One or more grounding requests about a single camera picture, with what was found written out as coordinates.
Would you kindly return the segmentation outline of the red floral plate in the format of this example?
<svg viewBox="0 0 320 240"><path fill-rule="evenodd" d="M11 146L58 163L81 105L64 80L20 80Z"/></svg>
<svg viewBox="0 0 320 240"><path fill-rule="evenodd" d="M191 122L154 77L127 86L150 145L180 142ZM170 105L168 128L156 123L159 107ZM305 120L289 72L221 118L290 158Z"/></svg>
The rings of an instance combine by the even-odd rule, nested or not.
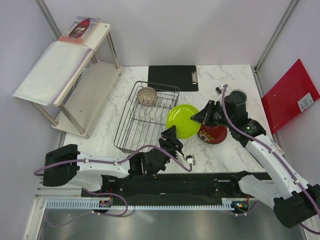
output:
<svg viewBox="0 0 320 240"><path fill-rule="evenodd" d="M228 130L225 126L205 126L203 130L197 132L198 137L205 143L211 145L217 145L222 143L228 134Z"/></svg>

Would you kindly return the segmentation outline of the lime green plate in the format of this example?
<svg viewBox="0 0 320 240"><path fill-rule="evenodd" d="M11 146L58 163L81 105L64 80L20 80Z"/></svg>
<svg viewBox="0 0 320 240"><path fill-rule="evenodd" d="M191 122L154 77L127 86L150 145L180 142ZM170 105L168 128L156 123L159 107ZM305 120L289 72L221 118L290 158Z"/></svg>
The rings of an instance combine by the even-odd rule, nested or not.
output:
<svg viewBox="0 0 320 240"><path fill-rule="evenodd" d="M178 139L188 139L194 136L201 124L192 120L191 117L196 115L199 110L190 104L180 104L171 109L166 117L166 128L172 126L176 128Z"/></svg>

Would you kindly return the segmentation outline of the dark wire dish rack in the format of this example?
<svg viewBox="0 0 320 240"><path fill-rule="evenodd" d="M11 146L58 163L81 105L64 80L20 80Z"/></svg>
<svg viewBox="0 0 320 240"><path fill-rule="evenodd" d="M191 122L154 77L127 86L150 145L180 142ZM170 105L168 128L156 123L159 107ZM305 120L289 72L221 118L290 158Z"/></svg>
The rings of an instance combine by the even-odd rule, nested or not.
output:
<svg viewBox="0 0 320 240"><path fill-rule="evenodd" d="M113 144L124 153L133 153L145 145L158 147L161 133L167 129L167 115L178 104L180 91L156 91L153 88L157 103L142 105L137 100L137 92L144 87L149 87L148 82L134 83L116 130Z"/></svg>

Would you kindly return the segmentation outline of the dark green mug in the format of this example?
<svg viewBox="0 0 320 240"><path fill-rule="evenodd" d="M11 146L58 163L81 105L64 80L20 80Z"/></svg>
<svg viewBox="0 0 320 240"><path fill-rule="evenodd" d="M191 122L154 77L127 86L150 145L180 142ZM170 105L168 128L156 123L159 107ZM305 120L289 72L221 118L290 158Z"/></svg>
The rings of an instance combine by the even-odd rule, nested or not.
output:
<svg viewBox="0 0 320 240"><path fill-rule="evenodd" d="M235 89L230 93L230 96L233 97L238 97L240 98L243 102L247 101L247 94L245 91L241 90L241 89Z"/></svg>

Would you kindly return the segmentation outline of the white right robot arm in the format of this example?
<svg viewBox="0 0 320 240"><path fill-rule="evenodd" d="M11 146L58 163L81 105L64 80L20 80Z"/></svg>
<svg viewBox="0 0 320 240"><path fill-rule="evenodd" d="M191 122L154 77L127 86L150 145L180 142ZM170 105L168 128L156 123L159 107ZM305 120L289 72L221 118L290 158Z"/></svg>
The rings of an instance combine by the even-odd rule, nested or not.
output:
<svg viewBox="0 0 320 240"><path fill-rule="evenodd" d="M262 125L248 117L247 95L242 90L222 94L218 101L209 100L191 120L206 127L223 126L265 169L273 184L251 173L236 174L229 184L235 197L248 194L269 206L287 228L301 225L320 214L320 186L311 185L300 176L277 151Z"/></svg>

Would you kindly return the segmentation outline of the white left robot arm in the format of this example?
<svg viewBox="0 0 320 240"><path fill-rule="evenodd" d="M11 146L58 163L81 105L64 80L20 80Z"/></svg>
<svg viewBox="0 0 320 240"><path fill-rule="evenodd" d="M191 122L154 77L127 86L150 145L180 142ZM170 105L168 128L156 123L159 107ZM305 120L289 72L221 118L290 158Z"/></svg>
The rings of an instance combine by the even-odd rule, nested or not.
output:
<svg viewBox="0 0 320 240"><path fill-rule="evenodd" d="M155 175L165 171L170 161L184 166L186 157L183 144L178 140L175 126L163 131L159 146L144 145L126 157L102 157L78 150L76 144L68 144L45 155L45 164L34 172L42 177L46 187L66 184L84 188L99 197L106 196L110 185L104 176L125 179L141 175Z"/></svg>

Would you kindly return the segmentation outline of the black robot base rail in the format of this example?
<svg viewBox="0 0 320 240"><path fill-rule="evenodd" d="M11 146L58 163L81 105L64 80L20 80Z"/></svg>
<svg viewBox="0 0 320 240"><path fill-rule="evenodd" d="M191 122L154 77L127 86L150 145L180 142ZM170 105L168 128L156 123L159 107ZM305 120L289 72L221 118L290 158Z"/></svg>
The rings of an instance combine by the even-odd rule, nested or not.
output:
<svg viewBox="0 0 320 240"><path fill-rule="evenodd" d="M204 205L221 204L223 199L250 198L236 186L235 173L172 173L135 175L126 178L103 176L102 189L82 197L108 198L117 204Z"/></svg>

